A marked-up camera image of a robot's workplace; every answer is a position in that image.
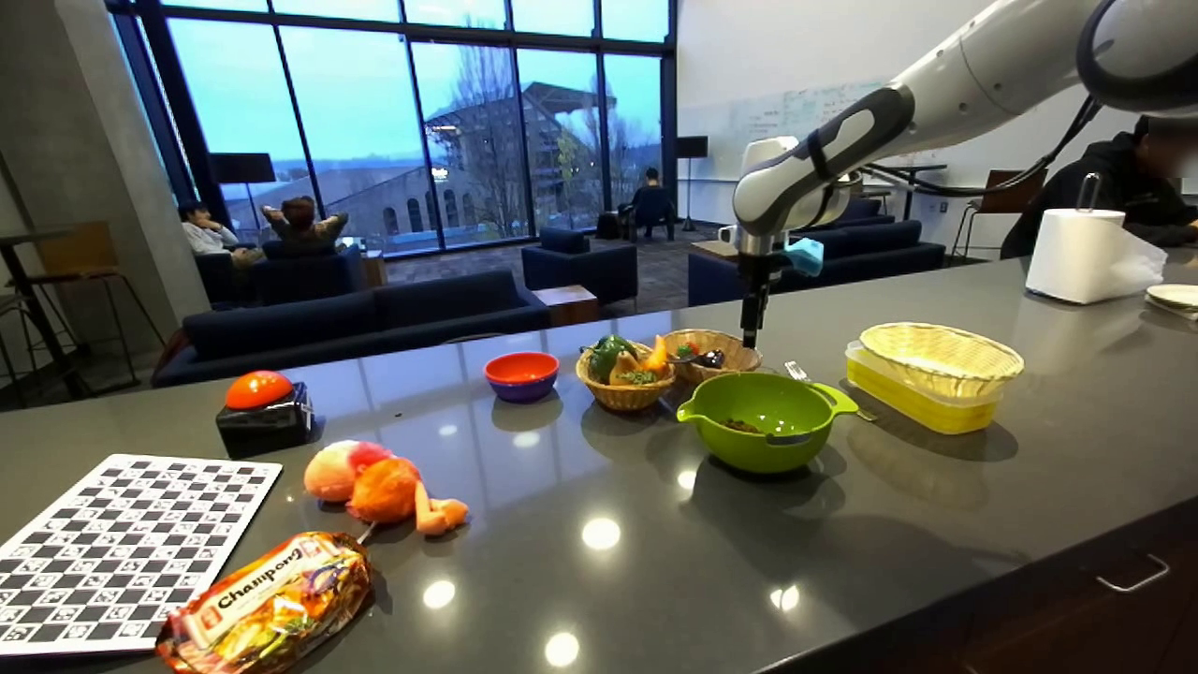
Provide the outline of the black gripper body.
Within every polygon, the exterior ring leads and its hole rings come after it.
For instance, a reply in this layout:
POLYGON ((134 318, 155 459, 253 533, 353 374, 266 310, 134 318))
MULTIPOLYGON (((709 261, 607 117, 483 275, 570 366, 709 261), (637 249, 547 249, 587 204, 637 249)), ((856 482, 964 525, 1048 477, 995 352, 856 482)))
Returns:
POLYGON ((739 260, 739 275, 743 275, 743 328, 744 330, 759 330, 764 328, 764 306, 766 306, 766 293, 771 293, 771 276, 780 271, 786 271, 789 260, 786 256, 743 256, 739 260))

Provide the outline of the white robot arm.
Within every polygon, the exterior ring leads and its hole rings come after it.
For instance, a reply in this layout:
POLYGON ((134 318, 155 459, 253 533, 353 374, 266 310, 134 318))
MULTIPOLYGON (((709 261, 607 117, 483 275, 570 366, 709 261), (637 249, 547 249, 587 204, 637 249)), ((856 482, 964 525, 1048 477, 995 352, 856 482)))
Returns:
POLYGON ((730 200, 743 330, 764 328, 786 234, 824 226, 847 174, 976 139, 1067 87, 1100 109, 1187 119, 1198 109, 1198 0, 991 0, 810 135, 750 144, 730 200))

